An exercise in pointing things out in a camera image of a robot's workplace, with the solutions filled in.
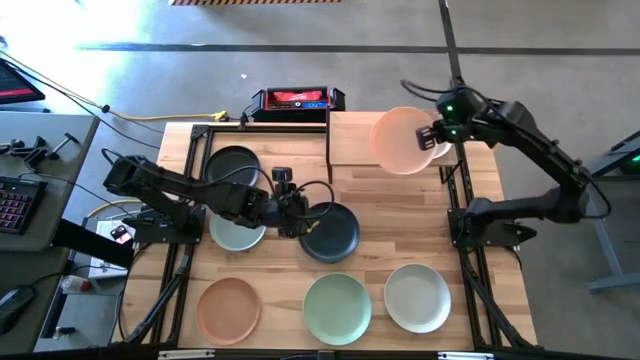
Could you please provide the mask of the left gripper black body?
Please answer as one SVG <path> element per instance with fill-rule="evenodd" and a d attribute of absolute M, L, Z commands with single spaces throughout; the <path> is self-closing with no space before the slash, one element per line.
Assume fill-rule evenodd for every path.
<path fill-rule="evenodd" d="M 271 201 L 277 207 L 275 228 L 281 238 L 297 238 L 296 225 L 310 213 L 309 201 L 300 192 L 272 195 Z"/>

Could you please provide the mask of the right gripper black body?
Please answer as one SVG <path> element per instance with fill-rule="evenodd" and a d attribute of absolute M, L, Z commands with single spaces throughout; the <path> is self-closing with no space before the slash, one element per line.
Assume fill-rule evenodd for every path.
<path fill-rule="evenodd" d="M 439 119 L 433 123 L 435 141 L 441 143 L 464 143 L 469 141 L 473 131 L 473 120 Z"/>

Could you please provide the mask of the peach plate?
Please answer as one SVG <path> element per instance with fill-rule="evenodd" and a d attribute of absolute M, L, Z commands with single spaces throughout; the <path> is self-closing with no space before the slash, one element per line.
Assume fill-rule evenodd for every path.
<path fill-rule="evenodd" d="M 436 117 L 413 107 L 397 107 L 373 125 L 370 153 L 384 170 L 397 175 L 411 175 L 426 168 L 436 157 L 437 147 L 421 150 L 416 130 L 433 125 Z"/>

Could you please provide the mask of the dark teal plate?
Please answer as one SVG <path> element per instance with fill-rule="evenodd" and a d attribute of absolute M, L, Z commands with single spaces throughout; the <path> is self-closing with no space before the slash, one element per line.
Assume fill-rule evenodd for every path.
<path fill-rule="evenodd" d="M 310 234 L 299 237 L 302 249 L 312 258 L 324 263 L 337 263 L 350 256 L 360 241 L 360 227 L 356 216 L 344 205 L 323 202 L 311 207 L 312 215 L 327 214 Z"/>

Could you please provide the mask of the pale sage green plate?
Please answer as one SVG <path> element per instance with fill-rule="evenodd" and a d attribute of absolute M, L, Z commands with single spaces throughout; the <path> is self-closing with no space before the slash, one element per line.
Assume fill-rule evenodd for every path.
<path fill-rule="evenodd" d="M 213 241 L 221 248 L 240 252 L 258 244 L 266 233 L 266 227 L 255 229 L 236 225 L 233 222 L 212 214 L 209 222 L 209 230 Z"/>

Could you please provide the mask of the terracotta plate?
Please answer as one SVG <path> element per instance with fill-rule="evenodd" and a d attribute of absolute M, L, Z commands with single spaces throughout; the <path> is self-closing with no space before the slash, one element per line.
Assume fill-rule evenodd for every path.
<path fill-rule="evenodd" d="M 216 345 L 234 345 L 248 337 L 261 316 L 256 290 L 239 278 L 223 278 L 201 295 L 196 321 L 203 336 Z"/>

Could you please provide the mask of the pale pink plate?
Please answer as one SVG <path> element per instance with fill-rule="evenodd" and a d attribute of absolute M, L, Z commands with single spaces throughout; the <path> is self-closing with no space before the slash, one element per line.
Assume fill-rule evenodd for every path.
<path fill-rule="evenodd" d="M 439 120 L 441 115 L 435 109 L 424 109 L 424 112 L 427 113 L 433 121 Z M 434 158 L 438 159 L 444 156 L 451 148 L 452 144 L 448 142 L 437 143 L 435 147 Z"/>

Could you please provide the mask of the black plate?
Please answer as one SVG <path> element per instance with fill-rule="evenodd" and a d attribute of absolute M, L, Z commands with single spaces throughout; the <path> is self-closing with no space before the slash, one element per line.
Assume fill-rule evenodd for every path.
<path fill-rule="evenodd" d="M 213 182 L 229 173 L 249 166 L 249 169 L 237 172 L 228 178 L 227 182 L 237 182 L 254 186 L 259 177 L 260 162 L 257 155 L 243 146 L 227 146 L 216 151 L 206 162 L 203 181 Z"/>

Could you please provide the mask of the mint green plate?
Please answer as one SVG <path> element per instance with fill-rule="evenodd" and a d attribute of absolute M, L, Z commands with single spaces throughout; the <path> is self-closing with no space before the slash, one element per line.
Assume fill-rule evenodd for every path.
<path fill-rule="evenodd" d="M 307 290 L 303 316 L 307 329 L 319 341 L 344 346 L 357 341 L 368 329 L 372 301 L 359 280 L 344 273 L 330 273 Z"/>

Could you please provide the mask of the red and black toolbox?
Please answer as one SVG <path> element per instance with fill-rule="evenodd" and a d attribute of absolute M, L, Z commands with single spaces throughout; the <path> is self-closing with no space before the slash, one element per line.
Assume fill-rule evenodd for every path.
<path fill-rule="evenodd" d="M 247 115 L 254 122 L 325 123 L 329 112 L 346 110 L 345 98 L 335 87 L 267 88 L 252 96 Z"/>

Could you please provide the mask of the light grey plate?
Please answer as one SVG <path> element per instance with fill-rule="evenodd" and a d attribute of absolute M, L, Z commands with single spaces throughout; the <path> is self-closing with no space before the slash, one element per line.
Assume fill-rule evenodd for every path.
<path fill-rule="evenodd" d="M 383 294 L 391 319 L 411 333 L 438 330 L 451 311 L 448 284 L 437 271 L 423 264 L 406 264 L 395 269 L 386 280 Z"/>

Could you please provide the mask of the grey metal stand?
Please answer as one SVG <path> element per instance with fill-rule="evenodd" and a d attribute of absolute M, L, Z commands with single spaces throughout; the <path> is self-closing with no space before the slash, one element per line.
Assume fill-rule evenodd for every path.
<path fill-rule="evenodd" d="M 609 274 L 588 282 L 588 289 L 640 286 L 640 130 L 613 145 L 591 172 L 609 203 L 589 208 L 611 212 L 593 222 Z"/>

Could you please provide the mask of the white bottle red cap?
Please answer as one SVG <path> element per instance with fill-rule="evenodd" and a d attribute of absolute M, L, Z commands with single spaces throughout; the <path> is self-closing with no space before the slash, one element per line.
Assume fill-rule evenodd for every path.
<path fill-rule="evenodd" d="M 76 275 L 67 275 L 62 278 L 60 288 L 65 294 L 85 293 L 92 289 L 92 284 L 87 278 Z"/>

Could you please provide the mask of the grey desk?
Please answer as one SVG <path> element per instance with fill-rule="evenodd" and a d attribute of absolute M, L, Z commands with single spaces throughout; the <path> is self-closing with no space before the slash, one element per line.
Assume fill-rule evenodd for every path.
<path fill-rule="evenodd" d="M 28 169 L 21 158 L 0 155 L 0 176 L 47 183 L 46 193 L 23 235 L 0 233 L 0 251 L 36 252 L 50 246 L 71 191 L 96 133 L 99 120 L 90 115 L 0 112 L 0 143 L 22 140 L 31 147 L 37 136 L 53 148 L 68 132 L 80 144 L 68 143 L 58 160 L 44 160 L 36 170 Z"/>

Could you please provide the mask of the black desk clamp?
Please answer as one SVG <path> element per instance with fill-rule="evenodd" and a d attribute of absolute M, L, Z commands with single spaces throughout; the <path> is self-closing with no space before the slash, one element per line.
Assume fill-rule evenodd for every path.
<path fill-rule="evenodd" d="M 44 160 L 58 160 L 60 150 L 68 143 L 80 144 L 79 140 L 68 132 L 64 133 L 63 141 L 53 148 L 50 148 L 41 136 L 36 137 L 31 147 L 26 147 L 22 140 L 12 139 L 8 143 L 0 143 L 0 155 L 8 154 L 21 158 L 28 169 L 36 170 Z"/>

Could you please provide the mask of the black keyboard red backlight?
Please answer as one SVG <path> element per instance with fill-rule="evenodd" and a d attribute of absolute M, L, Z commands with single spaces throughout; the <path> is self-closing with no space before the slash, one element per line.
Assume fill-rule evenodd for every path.
<path fill-rule="evenodd" d="M 43 181 L 0 176 L 0 233 L 25 234 L 46 188 Z"/>

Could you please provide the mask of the black computer mouse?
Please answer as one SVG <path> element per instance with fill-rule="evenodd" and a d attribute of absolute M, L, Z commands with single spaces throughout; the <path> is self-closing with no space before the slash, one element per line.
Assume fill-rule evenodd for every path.
<path fill-rule="evenodd" d="M 9 290 L 0 299 L 0 335 L 9 332 L 26 307 L 35 298 L 31 285 L 21 285 Z"/>

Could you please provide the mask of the black monitor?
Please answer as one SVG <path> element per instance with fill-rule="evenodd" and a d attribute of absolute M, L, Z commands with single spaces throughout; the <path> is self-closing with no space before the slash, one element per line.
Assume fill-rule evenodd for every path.
<path fill-rule="evenodd" d="M 0 105 L 45 99 L 44 93 L 0 59 Z"/>

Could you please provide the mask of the black aluminium table frame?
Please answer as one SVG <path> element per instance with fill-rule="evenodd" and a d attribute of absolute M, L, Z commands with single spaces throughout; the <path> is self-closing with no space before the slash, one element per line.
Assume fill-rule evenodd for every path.
<path fill-rule="evenodd" d="M 307 255 L 300 244 L 268 231 L 262 241 L 244 252 L 229 252 L 203 233 L 195 247 L 191 269 L 182 287 L 170 299 L 163 315 L 147 336 L 150 343 L 166 342 L 180 348 L 205 348 L 196 308 L 203 292 L 216 280 L 242 279 L 257 291 L 262 310 L 244 349 L 317 350 L 321 342 L 307 329 L 303 300 L 312 283 L 329 273 L 358 279 L 372 301 L 366 332 L 353 343 L 365 352 L 469 350 L 477 339 L 488 344 L 506 338 L 488 317 L 480 301 L 468 303 L 460 256 L 450 238 L 447 212 L 464 206 L 466 191 L 494 200 L 502 188 L 493 152 L 479 142 L 454 147 L 458 163 L 439 167 L 415 178 L 391 179 L 371 171 L 348 170 L 339 182 L 330 182 L 327 125 L 257 123 L 240 128 L 215 123 L 205 134 L 200 123 L 166 125 L 158 164 L 172 171 L 198 172 L 217 150 L 241 145 L 251 149 L 265 170 L 289 167 L 296 183 L 306 184 L 311 203 L 335 198 L 357 217 L 361 240 L 346 259 L 327 264 Z M 446 322 L 428 334 L 399 327 L 383 303 L 384 285 L 393 270 L 420 263 L 437 270 L 452 294 Z"/>

